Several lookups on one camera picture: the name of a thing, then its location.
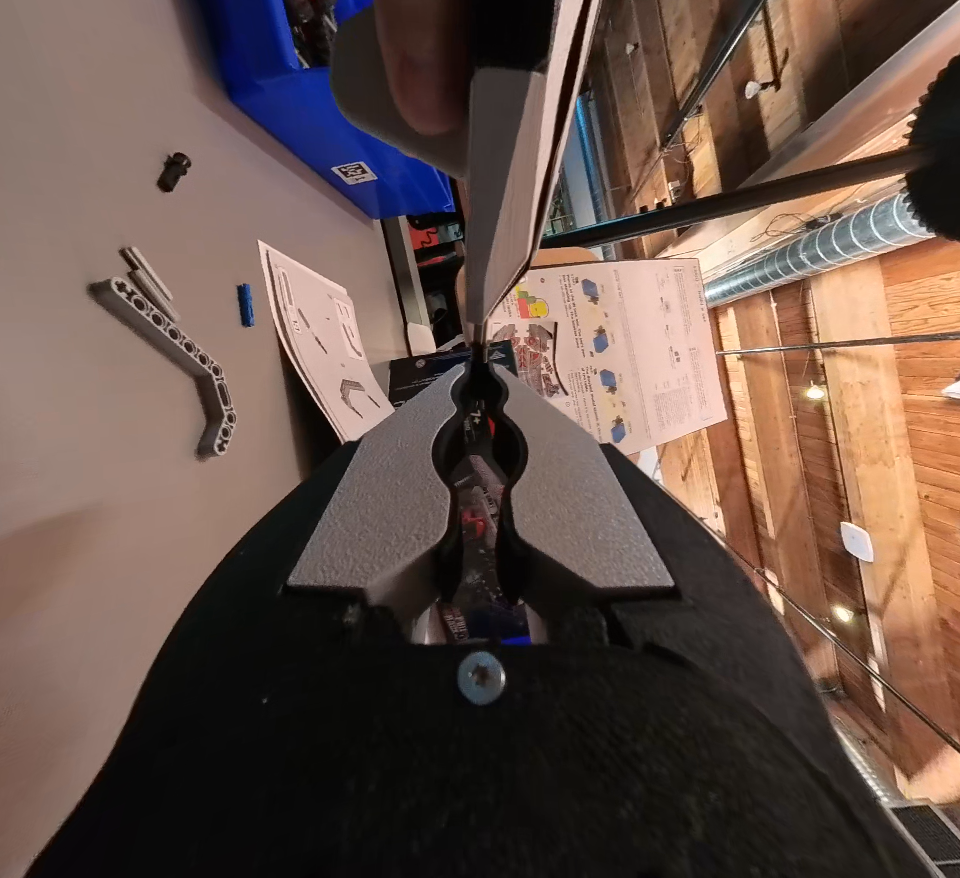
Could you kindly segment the printed instruction poster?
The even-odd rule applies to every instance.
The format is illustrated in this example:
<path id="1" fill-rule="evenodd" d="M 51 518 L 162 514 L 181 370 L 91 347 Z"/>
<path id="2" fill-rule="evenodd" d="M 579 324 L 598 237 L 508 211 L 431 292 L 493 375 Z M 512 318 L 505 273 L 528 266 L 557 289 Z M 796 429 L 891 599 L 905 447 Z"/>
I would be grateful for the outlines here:
<path id="1" fill-rule="evenodd" d="M 490 328 L 557 322 L 556 361 L 567 394 L 544 399 L 594 440 L 630 456 L 727 418 L 703 291 L 693 259 L 532 269 Z"/>

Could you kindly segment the black pole with knob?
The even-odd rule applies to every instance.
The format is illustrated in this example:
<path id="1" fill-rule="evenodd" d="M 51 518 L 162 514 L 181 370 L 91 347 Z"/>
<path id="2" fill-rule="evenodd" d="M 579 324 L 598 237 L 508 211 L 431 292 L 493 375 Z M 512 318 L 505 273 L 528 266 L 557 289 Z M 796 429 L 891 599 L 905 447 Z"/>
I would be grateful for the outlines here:
<path id="1" fill-rule="evenodd" d="M 905 176 L 921 224 L 958 240 L 959 56 L 930 82 L 912 117 L 907 143 L 882 152 L 662 209 L 549 235 L 547 249 L 593 248 L 718 221 L 890 176 Z"/>

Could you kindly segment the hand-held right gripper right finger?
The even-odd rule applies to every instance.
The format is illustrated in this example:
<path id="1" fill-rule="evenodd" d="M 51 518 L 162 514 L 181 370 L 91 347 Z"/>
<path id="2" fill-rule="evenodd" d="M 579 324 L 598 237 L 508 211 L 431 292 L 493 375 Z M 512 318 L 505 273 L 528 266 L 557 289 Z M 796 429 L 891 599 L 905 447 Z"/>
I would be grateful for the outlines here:
<path id="1" fill-rule="evenodd" d="M 490 368 L 490 452 L 504 479 L 496 540 L 503 593 L 526 643 L 572 612 L 670 602 L 676 583 L 605 445 L 509 371 Z"/>

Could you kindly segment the open instruction booklet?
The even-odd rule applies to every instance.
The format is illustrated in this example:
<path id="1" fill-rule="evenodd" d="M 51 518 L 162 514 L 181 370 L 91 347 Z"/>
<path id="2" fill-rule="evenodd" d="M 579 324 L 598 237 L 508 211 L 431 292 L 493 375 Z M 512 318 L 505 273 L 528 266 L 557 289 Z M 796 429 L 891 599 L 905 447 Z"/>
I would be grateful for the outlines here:
<path id="1" fill-rule="evenodd" d="M 361 439 L 393 411 L 341 285 L 257 243 L 274 327 L 300 380 L 342 442 Z"/>

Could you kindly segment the wooden board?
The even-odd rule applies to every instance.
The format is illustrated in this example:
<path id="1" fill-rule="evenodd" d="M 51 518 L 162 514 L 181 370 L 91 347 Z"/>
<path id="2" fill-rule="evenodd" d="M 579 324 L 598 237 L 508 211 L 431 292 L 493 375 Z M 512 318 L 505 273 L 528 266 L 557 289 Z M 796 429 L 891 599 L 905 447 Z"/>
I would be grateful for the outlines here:
<path id="1" fill-rule="evenodd" d="M 532 260 L 531 268 L 547 268 L 570 266 L 594 261 L 604 261 L 603 252 L 592 248 L 541 248 Z M 466 266 L 463 265 L 458 272 L 454 291 L 458 306 L 458 314 L 461 319 L 462 330 L 466 331 L 467 321 L 465 314 L 466 306 Z"/>

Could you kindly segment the short grey axle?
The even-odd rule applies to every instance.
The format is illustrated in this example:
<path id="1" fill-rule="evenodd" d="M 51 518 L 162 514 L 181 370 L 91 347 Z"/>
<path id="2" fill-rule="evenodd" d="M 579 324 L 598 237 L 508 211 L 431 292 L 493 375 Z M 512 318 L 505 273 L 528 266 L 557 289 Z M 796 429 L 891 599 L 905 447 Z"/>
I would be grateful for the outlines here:
<path id="1" fill-rule="evenodd" d="M 174 324 L 181 320 L 180 314 L 174 309 L 172 300 L 168 298 L 159 285 L 148 272 L 141 268 L 132 268 L 127 272 L 130 281 L 138 288 L 150 302 L 162 314 Z"/>

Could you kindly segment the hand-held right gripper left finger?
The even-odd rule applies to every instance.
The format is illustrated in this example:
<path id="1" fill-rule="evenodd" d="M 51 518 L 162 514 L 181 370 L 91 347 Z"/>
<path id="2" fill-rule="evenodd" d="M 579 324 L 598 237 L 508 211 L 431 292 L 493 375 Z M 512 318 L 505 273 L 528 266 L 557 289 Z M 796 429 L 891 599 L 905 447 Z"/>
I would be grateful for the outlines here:
<path id="1" fill-rule="evenodd" d="M 446 642 L 438 603 L 462 574 L 447 461 L 462 435 L 461 389 L 455 366 L 356 442 L 289 588 L 386 608 L 414 643 Z"/>

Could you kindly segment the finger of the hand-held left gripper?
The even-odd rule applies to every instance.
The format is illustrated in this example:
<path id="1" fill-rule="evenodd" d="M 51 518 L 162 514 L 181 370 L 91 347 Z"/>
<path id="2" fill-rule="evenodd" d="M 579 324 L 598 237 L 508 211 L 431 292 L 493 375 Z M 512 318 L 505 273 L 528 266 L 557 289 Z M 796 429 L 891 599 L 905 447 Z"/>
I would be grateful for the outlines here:
<path id="1" fill-rule="evenodd" d="M 517 284 L 533 191 L 535 112 L 554 0 L 470 0 L 466 324 L 485 321 Z"/>
<path id="2" fill-rule="evenodd" d="M 525 262 L 531 262 L 536 256 L 544 233 L 602 1 L 554 0 L 553 3 L 547 55 L 537 69 L 543 90 L 534 113 L 537 139 Z"/>

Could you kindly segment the blue storage bin with tag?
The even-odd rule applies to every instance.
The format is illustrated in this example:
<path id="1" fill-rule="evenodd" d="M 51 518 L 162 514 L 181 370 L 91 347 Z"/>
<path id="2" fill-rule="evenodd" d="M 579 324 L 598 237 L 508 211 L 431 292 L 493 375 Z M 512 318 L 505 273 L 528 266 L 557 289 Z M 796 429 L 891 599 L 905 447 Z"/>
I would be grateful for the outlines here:
<path id="1" fill-rule="evenodd" d="M 455 210 L 448 175 L 355 128 L 291 0 L 197 0 L 228 98 L 373 219 Z"/>

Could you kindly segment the silver ventilation duct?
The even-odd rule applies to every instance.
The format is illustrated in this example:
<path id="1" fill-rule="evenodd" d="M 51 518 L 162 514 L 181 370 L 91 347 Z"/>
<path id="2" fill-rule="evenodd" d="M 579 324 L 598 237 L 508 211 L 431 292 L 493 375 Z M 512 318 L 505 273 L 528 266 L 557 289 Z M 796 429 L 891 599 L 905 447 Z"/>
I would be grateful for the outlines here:
<path id="1" fill-rule="evenodd" d="M 809 229 L 786 245 L 710 280 L 703 289 L 706 305 L 728 305 L 934 236 L 902 191 Z"/>

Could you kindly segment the grey desk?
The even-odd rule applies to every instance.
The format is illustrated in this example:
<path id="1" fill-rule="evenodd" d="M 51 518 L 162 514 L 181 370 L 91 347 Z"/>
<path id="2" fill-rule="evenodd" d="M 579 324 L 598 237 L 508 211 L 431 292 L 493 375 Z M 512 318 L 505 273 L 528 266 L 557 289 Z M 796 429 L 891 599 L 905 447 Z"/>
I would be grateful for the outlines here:
<path id="1" fill-rule="evenodd" d="M 163 639 L 299 483 L 305 428 L 258 241 L 402 344 L 373 223 L 228 101 L 193 0 L 2 0 L 2 876 L 100 770 Z M 192 161 L 171 194 L 165 157 Z M 137 247 L 237 414 L 201 460 L 192 378 L 90 296 Z M 253 291 L 255 327 L 236 286 Z"/>

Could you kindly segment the grey metal rail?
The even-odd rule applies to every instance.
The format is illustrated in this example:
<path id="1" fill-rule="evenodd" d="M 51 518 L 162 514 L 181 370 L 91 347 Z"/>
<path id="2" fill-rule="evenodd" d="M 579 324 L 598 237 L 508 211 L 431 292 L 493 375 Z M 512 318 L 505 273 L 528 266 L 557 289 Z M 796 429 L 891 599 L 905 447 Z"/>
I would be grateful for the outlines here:
<path id="1" fill-rule="evenodd" d="M 415 248 L 407 219 L 377 221 L 385 241 L 408 353 L 421 357 L 465 345 L 458 283 L 464 244 Z"/>

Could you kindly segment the grey bent beam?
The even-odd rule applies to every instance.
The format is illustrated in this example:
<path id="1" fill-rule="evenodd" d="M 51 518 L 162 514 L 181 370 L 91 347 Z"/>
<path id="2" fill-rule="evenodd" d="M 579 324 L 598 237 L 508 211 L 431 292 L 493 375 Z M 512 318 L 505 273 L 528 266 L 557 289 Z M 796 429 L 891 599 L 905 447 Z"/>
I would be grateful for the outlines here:
<path id="1" fill-rule="evenodd" d="M 194 380 L 205 421 L 197 456 L 201 460 L 222 457 L 237 424 L 222 366 L 129 280 L 114 276 L 92 283 L 88 291 L 116 320 Z"/>

